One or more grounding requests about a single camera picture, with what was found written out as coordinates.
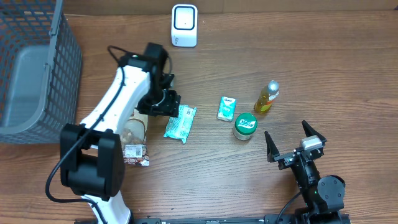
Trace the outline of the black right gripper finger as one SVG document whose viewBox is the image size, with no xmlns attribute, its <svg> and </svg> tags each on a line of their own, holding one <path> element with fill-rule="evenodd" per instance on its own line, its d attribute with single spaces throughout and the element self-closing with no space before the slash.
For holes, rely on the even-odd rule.
<svg viewBox="0 0 398 224">
<path fill-rule="evenodd" d="M 323 144 L 326 143 L 326 138 L 318 131 L 313 129 L 305 120 L 302 121 L 302 126 L 306 137 L 317 136 Z"/>
<path fill-rule="evenodd" d="M 274 162 L 275 158 L 280 156 L 279 150 L 273 142 L 271 135 L 268 133 L 268 131 L 265 131 L 264 135 L 267 144 L 267 161 Z"/>
</svg>

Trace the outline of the mint green wipes pack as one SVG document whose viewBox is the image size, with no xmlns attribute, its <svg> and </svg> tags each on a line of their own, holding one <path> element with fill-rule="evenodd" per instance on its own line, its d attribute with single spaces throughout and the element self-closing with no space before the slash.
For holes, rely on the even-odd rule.
<svg viewBox="0 0 398 224">
<path fill-rule="evenodd" d="M 164 137 L 179 139 L 185 144 L 192 128 L 196 112 L 197 108 L 191 108 L 188 105 L 180 105 L 178 108 L 178 116 L 169 118 Z"/>
</svg>

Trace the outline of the green lid white jar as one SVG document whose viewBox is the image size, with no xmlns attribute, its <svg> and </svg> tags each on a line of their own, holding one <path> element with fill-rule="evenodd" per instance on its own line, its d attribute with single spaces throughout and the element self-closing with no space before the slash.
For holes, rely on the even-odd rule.
<svg viewBox="0 0 398 224">
<path fill-rule="evenodd" d="M 234 122 L 233 134 L 239 140 L 251 139 L 257 129 L 257 118 L 251 113 L 240 114 Z"/>
</svg>

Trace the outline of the brown teal snack bag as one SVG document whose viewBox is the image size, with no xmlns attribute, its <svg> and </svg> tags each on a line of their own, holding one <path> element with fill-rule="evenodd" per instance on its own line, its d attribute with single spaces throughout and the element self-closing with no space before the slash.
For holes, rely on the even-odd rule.
<svg viewBox="0 0 398 224">
<path fill-rule="evenodd" d="M 124 125 L 121 135 L 124 162 L 135 166 L 149 166 L 147 148 L 148 115 L 140 114 L 137 109 Z"/>
</svg>

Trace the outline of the yellow liquid bottle silver cap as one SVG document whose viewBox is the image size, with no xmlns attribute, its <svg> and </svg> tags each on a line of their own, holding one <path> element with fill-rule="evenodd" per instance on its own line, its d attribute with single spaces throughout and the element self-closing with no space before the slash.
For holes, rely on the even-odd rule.
<svg viewBox="0 0 398 224">
<path fill-rule="evenodd" d="M 259 98 L 254 105 L 254 111 L 259 114 L 268 112 L 279 95 L 279 83 L 271 80 L 261 91 Z"/>
</svg>

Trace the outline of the teal white tissue pack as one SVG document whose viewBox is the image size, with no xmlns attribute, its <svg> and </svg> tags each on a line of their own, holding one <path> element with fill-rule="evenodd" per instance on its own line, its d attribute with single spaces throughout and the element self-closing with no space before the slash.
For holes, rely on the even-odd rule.
<svg viewBox="0 0 398 224">
<path fill-rule="evenodd" d="M 223 121 L 232 122 L 236 109 L 236 99 L 222 96 L 218 109 L 217 118 Z"/>
</svg>

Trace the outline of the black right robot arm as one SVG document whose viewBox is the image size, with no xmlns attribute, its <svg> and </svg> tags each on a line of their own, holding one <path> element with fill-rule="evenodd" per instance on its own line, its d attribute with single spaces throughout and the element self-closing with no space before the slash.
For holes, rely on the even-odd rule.
<svg viewBox="0 0 398 224">
<path fill-rule="evenodd" d="M 302 121 L 306 137 L 300 146 L 290 153 L 280 154 L 271 135 L 265 131 L 267 161 L 277 162 L 280 170 L 290 168 L 298 185 L 299 192 L 290 199 L 279 212 L 275 223 L 349 223 L 344 208 L 345 182 L 337 175 L 321 177 L 315 159 L 324 155 L 327 139 L 314 130 L 305 120 Z M 304 208 L 298 208 L 293 215 L 282 215 L 294 200 L 302 196 Z"/>
</svg>

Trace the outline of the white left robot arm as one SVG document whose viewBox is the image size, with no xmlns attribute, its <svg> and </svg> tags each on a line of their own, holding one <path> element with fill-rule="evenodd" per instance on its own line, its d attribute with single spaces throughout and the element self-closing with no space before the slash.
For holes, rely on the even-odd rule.
<svg viewBox="0 0 398 224">
<path fill-rule="evenodd" d="M 62 185 L 86 202 L 97 223 L 133 223 L 121 185 L 125 173 L 120 135 L 133 112 L 178 116 L 180 96 L 170 89 L 172 73 L 164 73 L 171 58 L 132 52 L 117 60 L 115 79 L 97 107 L 79 124 L 66 124 L 60 133 L 59 171 Z"/>
</svg>

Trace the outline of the white barcode scanner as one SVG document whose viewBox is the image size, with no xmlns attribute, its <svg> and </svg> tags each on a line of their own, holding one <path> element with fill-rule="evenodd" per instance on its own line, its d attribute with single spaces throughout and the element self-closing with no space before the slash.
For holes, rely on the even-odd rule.
<svg viewBox="0 0 398 224">
<path fill-rule="evenodd" d="M 197 45 L 198 9 L 193 4 L 176 4 L 172 8 L 171 43 L 175 47 Z"/>
</svg>

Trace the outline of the dark grey mesh basket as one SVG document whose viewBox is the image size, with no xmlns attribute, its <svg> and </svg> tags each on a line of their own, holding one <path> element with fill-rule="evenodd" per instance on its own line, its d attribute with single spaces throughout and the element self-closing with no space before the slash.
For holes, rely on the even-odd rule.
<svg viewBox="0 0 398 224">
<path fill-rule="evenodd" d="M 51 144 L 74 123 L 81 48 L 62 1 L 1 1 L 1 142 Z"/>
</svg>

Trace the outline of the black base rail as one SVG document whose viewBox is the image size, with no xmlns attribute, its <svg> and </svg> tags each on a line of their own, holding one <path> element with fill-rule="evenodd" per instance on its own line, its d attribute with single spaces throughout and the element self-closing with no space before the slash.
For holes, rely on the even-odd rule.
<svg viewBox="0 0 398 224">
<path fill-rule="evenodd" d="M 278 215 L 265 215 L 264 217 L 256 217 L 256 218 L 207 218 L 207 219 L 197 219 L 197 218 L 188 218 L 188 219 L 171 219 L 171 220 L 161 220 L 159 218 L 134 218 L 134 224 L 275 224 Z M 349 219 L 349 215 L 341 215 L 341 221 L 337 220 L 338 217 L 333 217 L 332 221 L 321 221 L 319 218 L 315 218 L 311 223 L 343 223 L 350 224 L 351 220 Z M 282 215 L 279 223 L 299 223 L 296 221 L 294 215 Z M 94 224 L 98 223 L 98 221 L 91 220 L 75 220 L 74 224 Z"/>
</svg>

